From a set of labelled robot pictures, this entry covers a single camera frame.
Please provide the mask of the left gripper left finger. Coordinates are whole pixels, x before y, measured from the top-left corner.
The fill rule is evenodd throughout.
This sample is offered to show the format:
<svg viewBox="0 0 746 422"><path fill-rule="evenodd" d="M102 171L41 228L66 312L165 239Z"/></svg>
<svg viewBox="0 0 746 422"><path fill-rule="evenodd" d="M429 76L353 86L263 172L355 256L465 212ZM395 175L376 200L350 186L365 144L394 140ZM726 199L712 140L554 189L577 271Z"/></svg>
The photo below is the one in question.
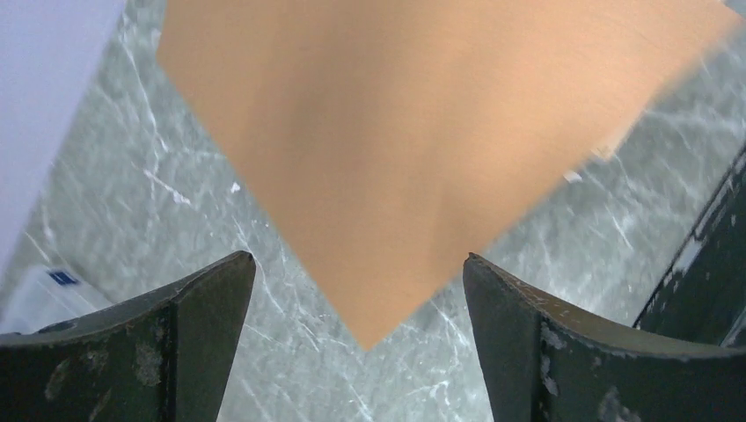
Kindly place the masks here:
<svg viewBox="0 0 746 422"><path fill-rule="evenodd" d="M236 251L107 309L4 334L2 420L216 420L255 273Z"/></svg>

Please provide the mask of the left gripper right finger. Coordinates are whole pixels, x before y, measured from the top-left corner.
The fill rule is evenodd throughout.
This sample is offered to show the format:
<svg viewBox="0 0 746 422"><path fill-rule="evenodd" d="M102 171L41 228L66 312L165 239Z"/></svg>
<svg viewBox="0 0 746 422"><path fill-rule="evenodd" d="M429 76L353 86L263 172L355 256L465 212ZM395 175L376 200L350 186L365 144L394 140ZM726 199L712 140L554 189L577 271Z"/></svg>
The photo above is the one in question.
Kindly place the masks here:
<svg viewBox="0 0 746 422"><path fill-rule="evenodd" d="M640 331L464 262L479 364L497 421L742 421L745 352Z"/></svg>

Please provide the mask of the brown backing board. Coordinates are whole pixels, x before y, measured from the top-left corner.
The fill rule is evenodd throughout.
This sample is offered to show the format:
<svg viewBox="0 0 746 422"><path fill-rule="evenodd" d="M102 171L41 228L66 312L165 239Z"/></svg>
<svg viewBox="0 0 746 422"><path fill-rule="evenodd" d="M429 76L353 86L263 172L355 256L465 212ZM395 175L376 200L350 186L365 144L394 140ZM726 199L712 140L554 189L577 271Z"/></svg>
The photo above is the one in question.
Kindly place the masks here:
<svg viewBox="0 0 746 422"><path fill-rule="evenodd" d="M369 349L744 23L720 1L171 1L157 61Z"/></svg>

